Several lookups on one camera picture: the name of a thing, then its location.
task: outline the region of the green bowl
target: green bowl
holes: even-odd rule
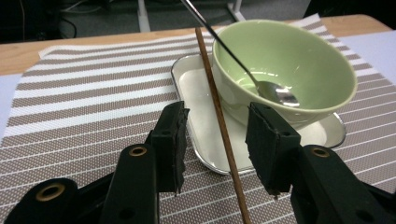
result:
[[[219,37],[258,80],[290,88],[300,103],[289,107],[261,98],[244,70],[215,41],[213,73],[224,108],[247,124],[248,105],[275,109],[293,128],[321,120],[346,105],[357,89],[347,58],[317,35],[279,21],[240,21]]]

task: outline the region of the striped placemat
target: striped placemat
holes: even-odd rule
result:
[[[347,137],[335,151],[357,177],[396,186],[396,88],[330,35],[318,15],[295,23],[322,36],[353,64],[359,88],[338,111]],[[207,49],[212,38],[204,33]],[[198,53],[194,35],[42,52],[18,85],[0,148],[0,220],[32,186],[68,177],[80,187],[112,172],[125,147],[143,143],[177,94],[172,64]],[[232,180],[205,168],[187,149],[182,193],[161,195],[162,223],[241,223]],[[253,223],[294,223],[289,194],[267,195],[254,172],[241,175]]]

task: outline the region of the chopstick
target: chopstick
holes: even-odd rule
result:
[[[238,170],[236,168],[235,158],[233,156],[233,149],[231,147],[230,136],[228,135],[227,126],[225,123],[224,115],[221,110],[221,104],[219,100],[219,94],[216,88],[215,80],[213,79],[212,68],[210,66],[209,58],[207,57],[206,47],[204,38],[202,37],[201,28],[195,28],[195,34],[198,40],[199,50],[201,51],[202,60],[204,62],[204,68],[209,84],[210,92],[212,93],[212,100],[216,110],[216,116],[218,117],[218,123],[221,132],[221,138],[225,147],[225,153],[227,155],[227,161],[230,165],[231,177],[233,178],[233,188],[238,199],[239,209],[241,210],[242,219],[245,224],[251,223],[248,207],[246,204],[245,194],[242,190],[242,183],[239,179]]]

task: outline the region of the spoon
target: spoon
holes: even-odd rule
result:
[[[239,61],[238,58],[230,51],[230,49],[222,42],[220,37],[216,34],[216,32],[210,27],[210,25],[206,22],[204,17],[198,12],[195,6],[190,2],[190,0],[181,0],[181,2],[186,6],[186,8],[191,12],[191,14],[195,17],[198,22],[200,22],[206,30],[220,43],[220,45],[227,51],[227,53],[241,66],[245,72],[248,74],[250,79],[253,81],[256,86],[257,93],[260,97],[263,97],[267,100],[279,103],[281,105],[286,105],[290,107],[299,107],[300,104],[297,101],[296,97],[289,91],[287,87],[279,86],[273,82],[269,81],[259,81],[257,80],[250,71]]]

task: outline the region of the bowl rim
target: bowl rim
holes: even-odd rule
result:
[[[326,107],[326,108],[318,108],[318,109],[304,109],[304,108],[300,108],[300,107],[291,107],[291,106],[286,106],[286,105],[282,105],[282,104],[278,104],[276,102],[267,100],[263,97],[260,97],[257,94],[254,94],[251,91],[248,91],[247,89],[241,88],[242,92],[246,93],[250,98],[253,98],[256,102],[264,102],[265,104],[271,106],[272,108],[281,108],[284,110],[289,110],[291,112],[294,113],[304,113],[304,114],[321,114],[321,113],[332,113],[334,111],[336,111],[337,109],[343,107],[344,105],[348,104],[352,98],[355,96],[356,91],[358,89],[358,78],[356,75],[355,70],[353,69],[353,66],[351,65],[351,63],[349,62],[349,60],[347,59],[347,57],[341,53],[341,51],[339,49],[337,49],[336,47],[334,47],[330,42],[328,42],[327,40],[323,39],[322,37],[320,37],[319,35],[313,34],[307,30],[305,30],[302,27],[298,27],[298,26],[293,26],[291,24],[285,23],[283,21],[271,21],[271,20],[248,20],[248,21],[237,21],[231,25],[228,25],[226,27],[224,27],[223,29],[221,29],[218,33],[218,36],[221,38],[221,35],[224,34],[225,31],[229,30],[229,29],[233,29],[236,26],[240,26],[243,25],[245,23],[272,23],[272,24],[276,24],[276,25],[280,25],[280,26],[284,26],[287,27],[288,29],[293,29],[299,32],[302,32],[306,35],[310,35],[312,37],[314,37],[317,41],[323,43],[324,45],[328,46],[330,49],[332,49],[336,55],[338,55],[339,57],[344,59],[344,62],[347,65],[347,68],[350,72],[350,74],[352,74],[353,76],[353,90],[352,92],[348,95],[348,97],[340,104],[338,105],[334,105],[334,106],[330,106],[330,107]],[[216,61],[216,64],[218,65],[218,68],[221,70],[221,72],[223,74],[227,74],[224,70],[224,68],[222,66],[220,66],[219,60],[217,58],[217,53],[216,53],[216,45],[218,45],[218,41],[214,40],[213,44],[212,44],[212,54],[213,54],[213,60]],[[235,86],[239,86],[235,80],[233,80],[230,76],[224,76],[225,78],[227,78],[228,80],[231,80],[231,83],[233,83],[233,85]]]

